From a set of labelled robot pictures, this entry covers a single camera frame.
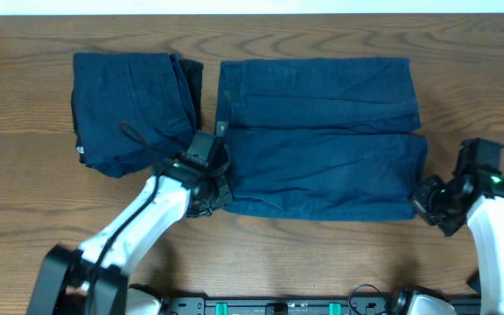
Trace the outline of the dark blue shorts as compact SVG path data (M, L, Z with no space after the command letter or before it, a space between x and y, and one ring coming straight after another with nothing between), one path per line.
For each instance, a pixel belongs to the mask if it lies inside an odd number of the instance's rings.
M405 221L428 151L404 58L220 65L216 128L233 214Z
M80 162L120 178L185 151L202 125L203 68L169 53L77 52L71 109Z

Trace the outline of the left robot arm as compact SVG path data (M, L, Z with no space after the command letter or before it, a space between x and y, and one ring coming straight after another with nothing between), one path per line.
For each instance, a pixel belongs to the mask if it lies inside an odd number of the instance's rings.
M46 254L28 313L162 313L162 299L130 285L130 276L174 223L209 216L232 201L229 165L223 138L197 131L188 150L155 167L143 190L102 231L74 250L57 245Z

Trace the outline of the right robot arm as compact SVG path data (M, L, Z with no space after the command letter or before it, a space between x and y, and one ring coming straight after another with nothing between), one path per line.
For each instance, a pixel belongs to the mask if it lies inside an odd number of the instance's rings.
M479 311L504 314L504 145L482 138L461 143L450 181L425 180L413 193L416 212L450 237L468 226L478 256Z

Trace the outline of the folded dark blue shorts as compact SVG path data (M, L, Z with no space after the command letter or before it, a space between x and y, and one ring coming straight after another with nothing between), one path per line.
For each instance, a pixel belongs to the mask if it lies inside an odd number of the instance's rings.
M185 151L202 125L203 68L169 53L77 52L71 109L80 162L120 178Z

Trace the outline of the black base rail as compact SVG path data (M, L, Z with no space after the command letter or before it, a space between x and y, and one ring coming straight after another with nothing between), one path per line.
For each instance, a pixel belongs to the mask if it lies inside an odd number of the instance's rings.
M128 303L128 314L164 315L350 315L388 314L391 303L385 297L345 299L211 299L174 297L163 302Z

